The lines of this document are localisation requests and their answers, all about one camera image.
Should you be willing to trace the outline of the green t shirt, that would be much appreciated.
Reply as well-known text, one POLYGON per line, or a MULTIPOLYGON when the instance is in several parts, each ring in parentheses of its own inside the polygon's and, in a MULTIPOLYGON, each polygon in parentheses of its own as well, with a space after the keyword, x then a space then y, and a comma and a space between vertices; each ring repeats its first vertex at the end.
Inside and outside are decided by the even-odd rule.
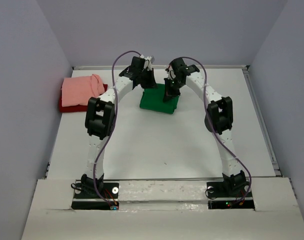
POLYGON ((173 114, 177 109, 179 96, 169 101, 163 102, 165 85, 158 83, 157 88, 146 88, 143 90, 139 107, 144 110, 150 110, 165 114, 173 114))

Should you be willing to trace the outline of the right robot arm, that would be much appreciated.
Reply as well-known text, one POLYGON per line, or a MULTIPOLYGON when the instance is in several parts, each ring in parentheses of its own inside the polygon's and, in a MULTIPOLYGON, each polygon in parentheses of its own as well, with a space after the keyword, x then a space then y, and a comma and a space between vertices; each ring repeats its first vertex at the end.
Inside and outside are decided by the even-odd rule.
POLYGON ((215 182, 213 197, 223 194, 228 198, 236 198, 236 202, 245 200, 250 193, 252 177, 250 171, 236 156, 232 126, 233 101, 229 96, 222 96, 208 84, 204 66, 187 65, 184 57, 173 59, 166 68, 167 77, 163 102, 180 96, 180 89, 188 86, 202 100, 205 110, 204 124, 213 135, 221 158, 223 180, 215 182))

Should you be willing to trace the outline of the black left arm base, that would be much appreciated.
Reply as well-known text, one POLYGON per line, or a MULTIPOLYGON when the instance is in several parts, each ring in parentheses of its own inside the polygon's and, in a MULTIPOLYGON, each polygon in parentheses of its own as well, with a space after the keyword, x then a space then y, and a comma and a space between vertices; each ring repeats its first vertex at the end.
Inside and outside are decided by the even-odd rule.
POLYGON ((83 186, 80 181, 70 186, 74 191, 71 203, 73 210, 117 211, 119 209, 120 184, 118 182, 105 182, 100 192, 102 198, 94 189, 83 186))

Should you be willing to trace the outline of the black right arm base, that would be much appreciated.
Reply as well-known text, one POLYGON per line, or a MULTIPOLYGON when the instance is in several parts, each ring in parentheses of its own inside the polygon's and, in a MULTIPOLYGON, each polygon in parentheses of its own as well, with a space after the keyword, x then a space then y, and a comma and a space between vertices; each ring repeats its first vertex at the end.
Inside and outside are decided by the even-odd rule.
POLYGON ((223 188, 223 182, 212 181, 206 183, 204 194, 208 199, 209 210, 255 209, 252 192, 244 198, 249 184, 242 186, 235 192, 227 192, 223 188))

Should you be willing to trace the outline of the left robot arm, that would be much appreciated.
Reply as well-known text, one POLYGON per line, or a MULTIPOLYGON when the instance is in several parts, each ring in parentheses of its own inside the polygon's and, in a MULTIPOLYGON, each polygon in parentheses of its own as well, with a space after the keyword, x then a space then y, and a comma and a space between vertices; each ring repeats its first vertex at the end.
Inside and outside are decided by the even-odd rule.
POLYGON ((85 128, 89 135, 89 151, 84 174, 81 177, 81 186, 89 196, 102 196, 104 189, 104 153, 110 141, 118 116, 118 106, 122 98, 130 93, 136 86, 143 89, 157 87, 153 56, 134 56, 131 64, 116 77, 111 71, 112 87, 101 96, 91 97, 87 104, 85 115, 85 128))

